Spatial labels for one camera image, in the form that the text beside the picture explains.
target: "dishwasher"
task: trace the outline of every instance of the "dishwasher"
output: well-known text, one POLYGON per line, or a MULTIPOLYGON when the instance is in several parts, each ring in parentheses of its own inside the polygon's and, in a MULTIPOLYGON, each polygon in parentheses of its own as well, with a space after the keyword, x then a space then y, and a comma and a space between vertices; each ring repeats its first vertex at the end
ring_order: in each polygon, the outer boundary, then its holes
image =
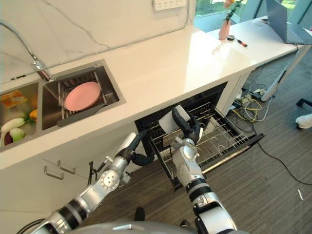
POLYGON ((142 141, 144 150, 146 154, 157 156, 175 189, 181 185, 176 177, 176 167, 172 161, 174 151, 171 144, 175 137, 182 137, 183 133, 179 129, 172 134, 167 134, 158 122, 173 107, 181 105, 205 127, 203 136, 197 144, 200 156, 196 159, 203 174, 247 151, 264 137, 263 134, 245 136, 216 109, 215 106, 225 86, 226 83, 223 83, 135 121, 139 132, 150 129, 148 137, 142 141))

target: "power strip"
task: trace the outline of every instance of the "power strip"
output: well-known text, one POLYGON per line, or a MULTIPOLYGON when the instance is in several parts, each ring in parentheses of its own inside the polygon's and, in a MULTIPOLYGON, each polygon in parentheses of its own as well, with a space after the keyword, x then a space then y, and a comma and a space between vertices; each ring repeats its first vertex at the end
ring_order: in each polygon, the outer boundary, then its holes
POLYGON ((153 6, 156 11, 183 7, 186 5, 186 0, 154 0, 153 6))

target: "drawer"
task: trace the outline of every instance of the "drawer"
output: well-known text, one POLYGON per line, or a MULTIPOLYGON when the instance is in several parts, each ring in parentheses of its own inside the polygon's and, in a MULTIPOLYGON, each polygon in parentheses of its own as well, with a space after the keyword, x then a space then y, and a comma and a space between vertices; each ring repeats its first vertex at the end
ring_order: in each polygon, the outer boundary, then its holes
MULTIPOLYGON (((196 159, 203 174, 244 153, 264 137, 263 134, 245 136, 210 102, 192 109, 184 106, 184 109, 191 112, 201 125, 205 126, 203 136, 197 144, 200 156, 196 159)), ((169 180, 173 186, 178 188, 180 183, 176 176, 176 167, 172 161, 171 155, 174 152, 170 152, 170 145, 175 137, 182 138, 183 133, 181 130, 177 130, 172 134, 166 134, 162 130, 158 120, 167 112, 168 108, 158 111, 154 114, 154 119, 149 116, 149 119, 153 121, 137 126, 141 126, 140 131, 147 128, 151 129, 148 139, 143 141, 145 151, 157 156, 169 180)))

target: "laptop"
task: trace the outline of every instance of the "laptop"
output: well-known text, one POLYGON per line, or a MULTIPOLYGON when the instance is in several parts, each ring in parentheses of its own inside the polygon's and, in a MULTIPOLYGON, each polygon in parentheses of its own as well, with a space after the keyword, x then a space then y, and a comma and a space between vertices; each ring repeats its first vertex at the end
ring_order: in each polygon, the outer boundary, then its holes
POLYGON ((276 0, 267 0, 270 27, 286 44, 309 45, 312 36, 299 24, 287 23, 287 9, 276 0))

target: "stainless steel sink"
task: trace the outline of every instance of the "stainless steel sink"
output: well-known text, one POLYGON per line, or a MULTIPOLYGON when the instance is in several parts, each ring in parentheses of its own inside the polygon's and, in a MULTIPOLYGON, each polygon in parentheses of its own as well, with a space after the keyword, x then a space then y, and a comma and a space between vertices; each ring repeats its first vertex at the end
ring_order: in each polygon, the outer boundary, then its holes
POLYGON ((42 91, 42 130, 53 126, 64 126, 82 118, 111 108, 120 100, 114 85, 103 66, 87 67, 78 71, 57 76, 56 81, 47 83, 42 91), (78 85, 94 81, 101 89, 98 101, 89 109, 71 112, 65 108, 67 95, 78 85))
POLYGON ((107 72, 109 71, 106 71, 104 67, 103 60, 96 61, 55 74, 52 82, 38 80, 15 88, 14 90, 19 90, 27 98, 27 101, 11 108, 6 108, 0 102, 0 126, 13 118, 26 117, 34 109, 38 109, 37 122, 24 124, 21 128, 24 129, 28 137, 0 148, 0 152, 55 131, 66 124, 123 104, 124 98, 116 82, 108 77, 107 72), (88 81, 94 81, 100 85, 101 96, 98 101, 84 111, 70 112, 66 110, 64 101, 68 93, 88 81))
POLYGON ((42 89, 42 130, 51 128, 62 119, 59 106, 57 82, 50 82, 42 89))
MULTIPOLYGON (((38 87, 38 82, 33 82, 1 94, 4 100, 0 102, 0 127, 14 118, 26 118, 31 111, 37 109, 38 87)), ((20 128, 27 136, 31 136, 36 132, 36 122, 27 121, 20 128)))

